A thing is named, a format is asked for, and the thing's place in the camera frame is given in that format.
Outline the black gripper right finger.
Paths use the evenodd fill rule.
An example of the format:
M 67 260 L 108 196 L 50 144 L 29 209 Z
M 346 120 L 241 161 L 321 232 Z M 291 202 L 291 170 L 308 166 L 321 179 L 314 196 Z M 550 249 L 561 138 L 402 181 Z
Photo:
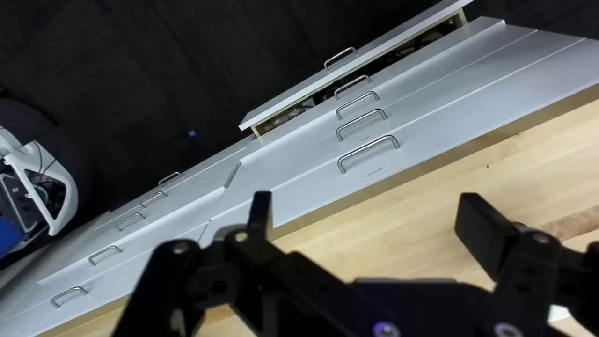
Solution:
M 599 335 L 599 241 L 583 251 L 501 215 L 477 193 L 458 198 L 454 234 L 494 281 L 482 331 L 490 337 L 565 337 L 548 324 L 559 305 Z

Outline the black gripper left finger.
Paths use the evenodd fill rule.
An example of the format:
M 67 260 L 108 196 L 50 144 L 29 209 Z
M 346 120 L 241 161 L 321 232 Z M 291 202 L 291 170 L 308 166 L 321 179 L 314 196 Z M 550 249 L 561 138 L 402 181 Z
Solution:
M 190 239 L 157 245 L 112 337 L 192 337 L 205 312 L 228 305 L 256 337 L 347 337 L 327 303 L 334 279 L 267 239 L 271 193 L 252 196 L 245 224 L 200 249 Z

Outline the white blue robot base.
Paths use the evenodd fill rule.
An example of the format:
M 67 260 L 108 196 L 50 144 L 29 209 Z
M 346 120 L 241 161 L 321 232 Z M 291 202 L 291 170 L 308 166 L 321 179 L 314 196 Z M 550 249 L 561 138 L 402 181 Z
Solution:
M 39 236 L 55 236 L 76 215 L 70 172 L 37 140 L 22 144 L 0 127 L 0 256 Z

